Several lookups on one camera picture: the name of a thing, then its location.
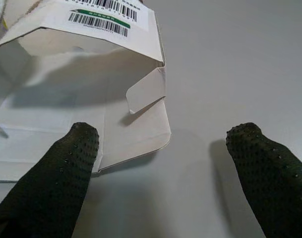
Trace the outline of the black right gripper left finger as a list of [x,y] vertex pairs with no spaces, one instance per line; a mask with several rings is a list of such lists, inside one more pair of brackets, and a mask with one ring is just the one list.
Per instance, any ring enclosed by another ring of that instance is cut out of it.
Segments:
[[97,129],[74,123],[0,203],[0,238],[71,238],[98,149]]

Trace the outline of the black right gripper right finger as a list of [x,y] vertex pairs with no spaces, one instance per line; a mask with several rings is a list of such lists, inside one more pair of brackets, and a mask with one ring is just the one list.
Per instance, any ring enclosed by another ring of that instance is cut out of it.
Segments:
[[302,162],[252,122],[227,131],[226,147],[266,238],[302,238]]

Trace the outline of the white cardboard box with barcodes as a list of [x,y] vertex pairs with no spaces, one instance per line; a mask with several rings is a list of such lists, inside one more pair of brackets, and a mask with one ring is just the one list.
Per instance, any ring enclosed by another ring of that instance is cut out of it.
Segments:
[[93,173],[171,139],[166,65],[145,0],[0,0],[0,181],[19,180],[76,122]]

